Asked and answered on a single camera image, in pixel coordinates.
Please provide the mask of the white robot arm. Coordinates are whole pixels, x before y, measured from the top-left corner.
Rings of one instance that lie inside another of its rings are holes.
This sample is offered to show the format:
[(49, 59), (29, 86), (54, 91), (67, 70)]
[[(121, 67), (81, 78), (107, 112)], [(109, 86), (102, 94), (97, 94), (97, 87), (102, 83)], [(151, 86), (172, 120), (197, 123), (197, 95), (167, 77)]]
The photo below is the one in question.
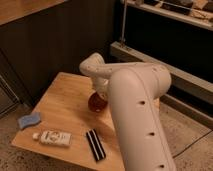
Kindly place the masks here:
[(125, 171), (176, 171), (154, 101), (171, 85), (157, 63), (107, 63), (94, 53), (79, 65), (109, 104)]

